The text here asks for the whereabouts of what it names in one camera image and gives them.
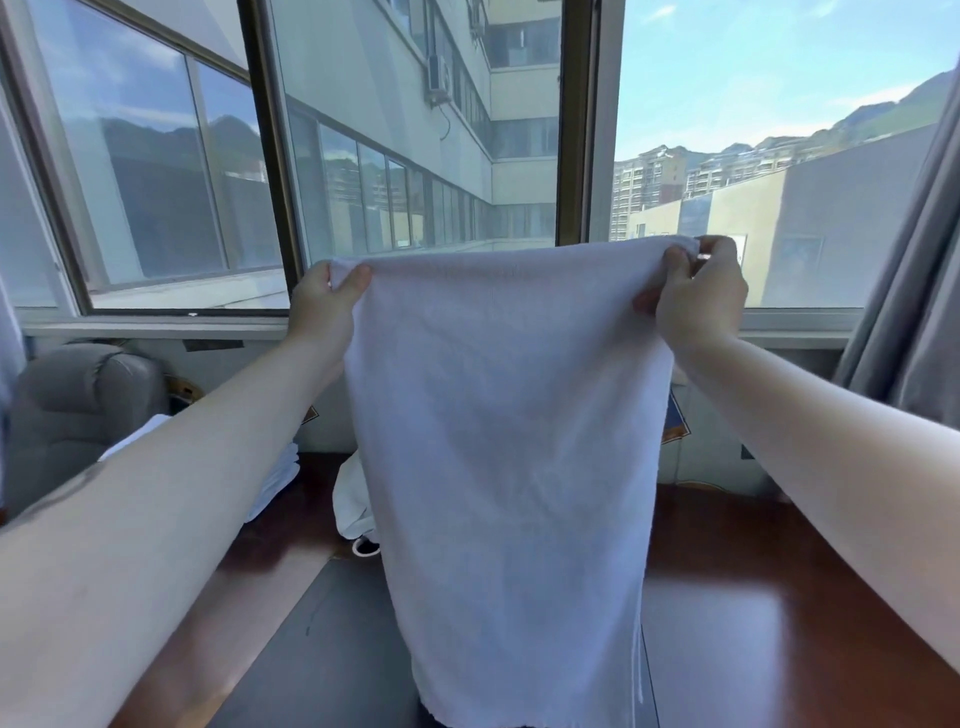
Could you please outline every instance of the gray leather chair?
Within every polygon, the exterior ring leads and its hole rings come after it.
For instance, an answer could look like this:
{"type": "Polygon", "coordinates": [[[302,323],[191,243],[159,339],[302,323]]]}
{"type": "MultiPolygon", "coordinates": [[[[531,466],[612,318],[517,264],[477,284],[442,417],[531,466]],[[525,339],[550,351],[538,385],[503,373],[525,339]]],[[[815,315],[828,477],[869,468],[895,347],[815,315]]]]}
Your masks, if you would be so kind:
{"type": "Polygon", "coordinates": [[[13,391],[4,500],[10,518],[97,461],[156,414],[163,372],[107,344],[67,344],[31,361],[13,391]]]}

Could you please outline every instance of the skin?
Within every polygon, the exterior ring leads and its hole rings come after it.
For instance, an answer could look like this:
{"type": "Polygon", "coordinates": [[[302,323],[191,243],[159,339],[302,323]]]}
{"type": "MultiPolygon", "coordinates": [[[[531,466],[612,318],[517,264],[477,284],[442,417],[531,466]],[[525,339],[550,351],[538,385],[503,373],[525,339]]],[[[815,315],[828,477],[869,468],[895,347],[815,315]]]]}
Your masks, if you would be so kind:
{"type": "MultiPolygon", "coordinates": [[[[960,432],[866,400],[737,338],[729,238],[664,257],[634,300],[691,381],[852,567],[960,667],[960,432]]],[[[0,725],[107,725],[239,530],[303,412],[340,374],[351,311],[319,266],[286,339],[0,531],[0,725]]]]}

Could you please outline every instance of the curtain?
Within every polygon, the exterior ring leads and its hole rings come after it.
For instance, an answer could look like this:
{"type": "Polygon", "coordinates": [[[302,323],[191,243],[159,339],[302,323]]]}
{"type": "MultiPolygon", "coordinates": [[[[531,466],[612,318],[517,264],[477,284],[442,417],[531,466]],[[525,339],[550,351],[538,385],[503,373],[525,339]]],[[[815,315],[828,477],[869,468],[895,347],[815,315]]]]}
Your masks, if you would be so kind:
{"type": "Polygon", "coordinates": [[[7,412],[13,398],[16,378],[27,365],[23,336],[16,314],[7,296],[7,289],[0,279],[0,524],[3,523],[3,478],[4,458],[7,454],[7,412]]]}
{"type": "Polygon", "coordinates": [[[835,381],[960,428],[960,71],[835,381]]]}

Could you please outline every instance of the forearm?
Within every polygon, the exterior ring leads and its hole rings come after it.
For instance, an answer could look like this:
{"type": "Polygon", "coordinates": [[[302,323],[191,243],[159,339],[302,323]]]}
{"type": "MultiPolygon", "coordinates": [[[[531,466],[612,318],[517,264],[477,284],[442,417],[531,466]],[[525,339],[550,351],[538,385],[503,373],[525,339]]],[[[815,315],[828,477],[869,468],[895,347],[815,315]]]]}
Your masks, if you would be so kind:
{"type": "Polygon", "coordinates": [[[333,365],[284,342],[0,532],[0,724],[109,723],[333,365]]]}
{"type": "Polygon", "coordinates": [[[677,359],[841,556],[960,668],[960,432],[743,341],[677,359]]]}

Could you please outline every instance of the gray curtain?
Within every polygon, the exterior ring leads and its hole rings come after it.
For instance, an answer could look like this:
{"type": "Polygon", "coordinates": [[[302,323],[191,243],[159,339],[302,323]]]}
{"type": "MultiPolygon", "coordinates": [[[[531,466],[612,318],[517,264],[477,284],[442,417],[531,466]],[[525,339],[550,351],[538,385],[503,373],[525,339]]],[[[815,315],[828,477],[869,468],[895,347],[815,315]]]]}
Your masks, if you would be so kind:
{"type": "Polygon", "coordinates": [[[960,71],[835,381],[960,428],[960,71]]]}

